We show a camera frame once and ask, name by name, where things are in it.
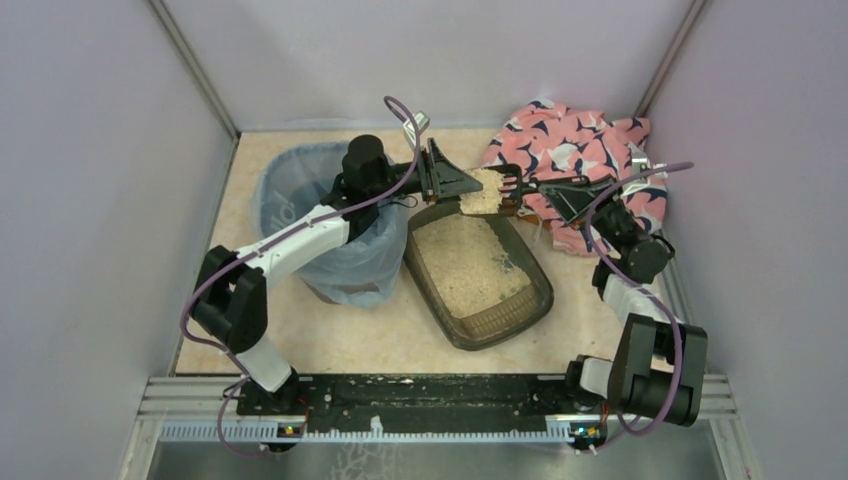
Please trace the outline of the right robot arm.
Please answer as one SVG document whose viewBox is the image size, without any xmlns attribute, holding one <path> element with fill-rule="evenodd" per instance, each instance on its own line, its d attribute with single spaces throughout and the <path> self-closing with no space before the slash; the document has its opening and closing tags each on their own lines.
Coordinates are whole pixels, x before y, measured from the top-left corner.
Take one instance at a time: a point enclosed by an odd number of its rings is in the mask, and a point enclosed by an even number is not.
<svg viewBox="0 0 848 480">
<path fill-rule="evenodd" d="M 700 412 L 708 335 L 678 320 L 648 290 L 674 248 L 642 227 L 611 176 L 532 179 L 531 189 L 583 234 L 588 249 L 601 251 L 591 243 L 599 236 L 619 255 L 600 256 L 592 284 L 622 322 L 622 335 L 613 359 L 581 356 L 570 363 L 568 380 L 579 401 L 604 401 L 621 416 L 692 425 Z"/>
</svg>

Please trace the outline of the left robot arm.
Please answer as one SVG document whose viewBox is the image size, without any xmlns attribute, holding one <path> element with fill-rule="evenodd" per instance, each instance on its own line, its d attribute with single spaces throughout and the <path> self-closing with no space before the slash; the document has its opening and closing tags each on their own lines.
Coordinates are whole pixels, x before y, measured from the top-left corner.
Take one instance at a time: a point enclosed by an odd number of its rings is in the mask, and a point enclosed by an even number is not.
<svg viewBox="0 0 848 480">
<path fill-rule="evenodd" d="M 456 200 L 483 185 L 455 166 L 435 143 L 413 143 L 409 163 L 389 161 L 374 135 L 351 140 L 327 196 L 296 223 L 238 250 L 216 246 L 201 266 L 181 322 L 195 321 L 271 402 L 288 411 L 298 373 L 267 335 L 272 285 L 319 256 L 350 243 L 376 221 L 380 204 L 418 194 L 426 202 Z"/>
</svg>

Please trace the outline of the black litter scoop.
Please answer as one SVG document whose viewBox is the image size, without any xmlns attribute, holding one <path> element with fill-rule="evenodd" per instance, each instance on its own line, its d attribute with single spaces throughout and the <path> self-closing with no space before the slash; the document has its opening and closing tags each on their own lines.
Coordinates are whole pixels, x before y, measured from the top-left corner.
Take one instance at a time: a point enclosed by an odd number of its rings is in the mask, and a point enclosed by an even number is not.
<svg viewBox="0 0 848 480">
<path fill-rule="evenodd" d="M 465 173 L 481 185 L 480 190 L 459 197 L 460 213 L 466 216 L 516 215 L 525 198 L 538 192 L 536 184 L 525 180 L 523 169 L 516 164 L 485 166 Z"/>
</svg>

